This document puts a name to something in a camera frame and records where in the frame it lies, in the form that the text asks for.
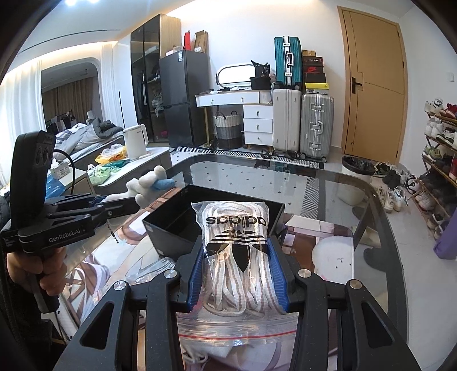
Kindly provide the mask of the person's left hand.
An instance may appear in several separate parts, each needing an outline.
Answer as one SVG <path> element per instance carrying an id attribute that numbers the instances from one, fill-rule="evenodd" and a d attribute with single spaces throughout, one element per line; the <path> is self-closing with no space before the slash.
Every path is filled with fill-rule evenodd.
<path id="1" fill-rule="evenodd" d="M 67 267 L 64 264 L 66 248 L 52 249 L 50 256 L 41 258 L 25 253 L 8 253 L 6 266 L 12 281 L 21 285 L 25 290 L 31 291 L 28 277 L 36 277 L 43 274 L 39 280 L 39 286 L 49 296 L 59 295 L 65 286 Z"/>

